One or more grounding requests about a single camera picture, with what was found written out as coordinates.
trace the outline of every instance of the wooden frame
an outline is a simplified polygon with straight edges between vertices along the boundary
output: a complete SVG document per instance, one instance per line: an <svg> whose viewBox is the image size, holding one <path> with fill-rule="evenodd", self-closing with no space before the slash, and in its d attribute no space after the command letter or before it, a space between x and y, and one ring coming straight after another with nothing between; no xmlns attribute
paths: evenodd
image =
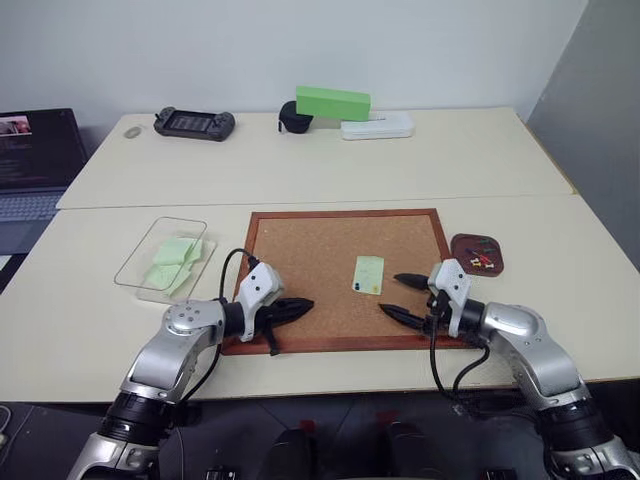
<svg viewBox="0 0 640 480"><path fill-rule="evenodd" d="M295 219L295 218L354 218L354 217L398 217L398 216L428 216L435 240L440 253L440 259L450 258L442 225L436 209L396 209L396 210L347 210L347 211L303 211L303 212L253 212L249 222L245 248L253 251L260 221L264 219ZM236 292L241 279L248 274L246 262L242 262ZM279 338L275 331L278 344L283 353L303 352L329 352L329 351L358 351L358 350L414 350L429 347L428 339L422 335L404 336L362 336L362 337L338 337L338 338ZM465 348L467 344L453 339L447 335L438 336L439 348ZM247 355L268 353L269 348L263 337L258 337L249 343L242 343L238 339L228 339L224 342L223 352L226 355Z"/></svg>

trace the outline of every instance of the laptop keyboard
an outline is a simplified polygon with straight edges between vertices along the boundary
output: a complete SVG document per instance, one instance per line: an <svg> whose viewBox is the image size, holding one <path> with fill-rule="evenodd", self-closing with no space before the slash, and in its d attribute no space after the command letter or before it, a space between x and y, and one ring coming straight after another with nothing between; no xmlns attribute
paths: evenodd
<svg viewBox="0 0 640 480"><path fill-rule="evenodd" d="M0 222L51 220L61 193L0 197Z"/></svg>

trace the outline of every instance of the laptop screen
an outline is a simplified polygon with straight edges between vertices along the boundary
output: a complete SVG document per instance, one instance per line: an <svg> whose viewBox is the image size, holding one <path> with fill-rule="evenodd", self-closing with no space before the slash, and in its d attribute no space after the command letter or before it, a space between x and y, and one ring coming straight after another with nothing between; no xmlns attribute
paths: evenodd
<svg viewBox="0 0 640 480"><path fill-rule="evenodd" d="M0 189L66 187L86 154L70 109L0 113Z"/></svg>

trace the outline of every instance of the clear plastic container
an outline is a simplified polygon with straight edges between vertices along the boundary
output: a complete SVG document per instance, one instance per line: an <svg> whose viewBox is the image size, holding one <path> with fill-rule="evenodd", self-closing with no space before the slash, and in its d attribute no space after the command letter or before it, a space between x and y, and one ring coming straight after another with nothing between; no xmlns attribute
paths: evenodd
<svg viewBox="0 0 640 480"><path fill-rule="evenodd" d="M159 217L113 281L140 300L171 305L189 299L216 247L206 230L200 220Z"/></svg>

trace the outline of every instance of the white power bank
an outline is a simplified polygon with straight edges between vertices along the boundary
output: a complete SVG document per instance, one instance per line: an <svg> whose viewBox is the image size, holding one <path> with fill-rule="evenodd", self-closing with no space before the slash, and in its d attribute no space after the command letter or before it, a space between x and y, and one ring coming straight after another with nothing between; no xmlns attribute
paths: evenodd
<svg viewBox="0 0 640 480"><path fill-rule="evenodd" d="M367 122L342 122L342 138L368 140L413 135L415 124L407 112L371 112Z"/></svg>

